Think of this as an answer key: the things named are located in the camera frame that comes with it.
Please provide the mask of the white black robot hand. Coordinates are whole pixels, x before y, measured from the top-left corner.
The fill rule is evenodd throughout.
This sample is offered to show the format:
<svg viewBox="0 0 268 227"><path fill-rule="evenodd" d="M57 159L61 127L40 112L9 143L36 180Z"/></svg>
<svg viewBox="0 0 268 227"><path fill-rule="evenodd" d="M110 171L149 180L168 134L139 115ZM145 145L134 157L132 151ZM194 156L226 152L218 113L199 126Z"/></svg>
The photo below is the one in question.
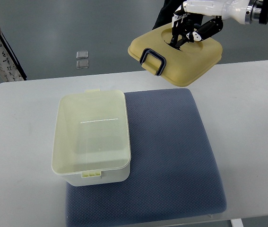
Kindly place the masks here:
<svg viewBox="0 0 268 227"><path fill-rule="evenodd" d="M178 50L185 43L204 41L220 32L228 18L249 24L254 4L253 0L185 0L173 13L169 45ZM198 15L212 19L197 26L192 17Z"/></svg>

